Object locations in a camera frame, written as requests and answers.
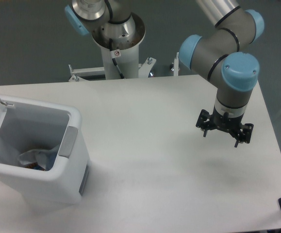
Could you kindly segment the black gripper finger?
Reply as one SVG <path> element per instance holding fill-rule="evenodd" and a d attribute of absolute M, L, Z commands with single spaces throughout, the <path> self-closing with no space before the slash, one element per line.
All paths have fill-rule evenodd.
<path fill-rule="evenodd" d="M 206 137 L 207 132 L 213 130 L 212 115 L 202 109 L 197 119 L 196 127 L 200 128 L 203 131 L 203 137 Z"/>
<path fill-rule="evenodd" d="M 251 135 L 254 125 L 252 123 L 240 124 L 239 129 L 234 131 L 234 138 L 236 140 L 234 147 L 238 147 L 238 144 L 250 143 Z"/>

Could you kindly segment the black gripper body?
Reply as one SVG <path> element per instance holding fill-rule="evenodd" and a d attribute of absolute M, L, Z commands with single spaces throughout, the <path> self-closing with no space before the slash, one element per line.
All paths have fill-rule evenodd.
<path fill-rule="evenodd" d="M 220 130 L 229 133 L 231 136 L 237 136 L 241 130 L 241 120 L 244 115 L 239 117 L 229 117 L 226 114 L 221 115 L 215 108 L 210 117 L 209 130 Z"/>

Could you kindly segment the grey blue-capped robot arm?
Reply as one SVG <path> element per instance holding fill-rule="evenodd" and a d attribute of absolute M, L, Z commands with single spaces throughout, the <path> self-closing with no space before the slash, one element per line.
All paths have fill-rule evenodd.
<path fill-rule="evenodd" d="M 249 143 L 253 124 L 242 124 L 260 65 L 243 49 L 264 31 L 264 20 L 254 10 L 243 10 L 234 0 L 200 0 L 198 5 L 215 26 L 209 38 L 191 35 L 179 49 L 179 61 L 217 88 L 212 113 L 202 110 L 196 126 L 204 133 L 219 130 L 237 144 Z M 74 0 L 65 15 L 80 35 L 91 34 L 100 47 L 105 77 L 140 77 L 139 45 L 145 37 L 142 19 L 127 0 Z"/>

